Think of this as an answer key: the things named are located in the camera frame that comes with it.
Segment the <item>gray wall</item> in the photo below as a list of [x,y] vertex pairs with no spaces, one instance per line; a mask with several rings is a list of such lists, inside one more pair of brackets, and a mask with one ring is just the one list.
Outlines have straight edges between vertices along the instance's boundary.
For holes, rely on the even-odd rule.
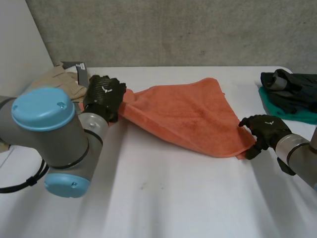
[[317,73],[316,0],[27,0],[54,63]]

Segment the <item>teal towel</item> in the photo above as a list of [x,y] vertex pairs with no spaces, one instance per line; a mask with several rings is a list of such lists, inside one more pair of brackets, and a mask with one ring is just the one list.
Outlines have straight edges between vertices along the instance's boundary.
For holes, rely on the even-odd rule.
[[317,125],[317,113],[312,113],[305,110],[297,112],[295,114],[286,114],[281,108],[271,103],[264,87],[261,87],[259,89],[259,94],[263,101],[263,104],[266,106],[266,109],[272,116],[277,116],[286,120],[297,120],[308,124]]

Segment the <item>white wall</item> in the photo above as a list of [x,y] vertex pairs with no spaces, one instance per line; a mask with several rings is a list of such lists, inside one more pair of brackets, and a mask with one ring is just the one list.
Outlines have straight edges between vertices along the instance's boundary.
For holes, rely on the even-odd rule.
[[0,0],[0,95],[19,95],[52,67],[25,0]]

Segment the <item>light blue cap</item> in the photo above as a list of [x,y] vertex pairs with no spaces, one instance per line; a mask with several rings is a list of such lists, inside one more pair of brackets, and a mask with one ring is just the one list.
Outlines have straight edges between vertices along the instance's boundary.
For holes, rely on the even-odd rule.
[[45,188],[60,197],[81,197],[90,185],[90,181],[76,175],[48,174],[45,177]]
[[50,131],[69,123],[75,107],[58,88],[40,88],[18,97],[11,109],[14,121],[31,131]]

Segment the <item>table surface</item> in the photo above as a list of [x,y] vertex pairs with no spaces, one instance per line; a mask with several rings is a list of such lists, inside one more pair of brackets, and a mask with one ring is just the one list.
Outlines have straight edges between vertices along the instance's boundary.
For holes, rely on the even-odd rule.
[[[261,72],[281,67],[90,68],[135,92],[213,77],[239,119],[265,114]],[[310,139],[315,127],[285,121]],[[0,155],[0,186],[16,185],[40,165],[34,149]],[[0,195],[1,238],[313,238],[317,194],[284,174],[273,151],[252,161],[216,159],[166,143],[137,126],[112,126],[88,193],[60,198],[34,187]]]

